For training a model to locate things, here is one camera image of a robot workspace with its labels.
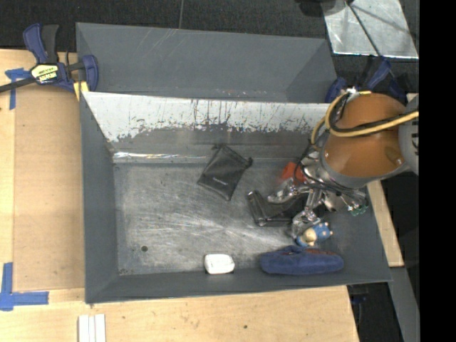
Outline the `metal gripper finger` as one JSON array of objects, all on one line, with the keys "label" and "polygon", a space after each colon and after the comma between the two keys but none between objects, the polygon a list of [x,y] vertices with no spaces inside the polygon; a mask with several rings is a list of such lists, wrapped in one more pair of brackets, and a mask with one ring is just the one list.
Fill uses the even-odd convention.
[{"label": "metal gripper finger", "polygon": [[292,238],[297,238],[307,228],[314,226],[320,222],[320,217],[317,213],[308,207],[300,211],[291,220],[290,235]]},{"label": "metal gripper finger", "polygon": [[284,185],[277,191],[267,196],[267,201],[272,204],[284,204],[309,193],[307,186]]}]

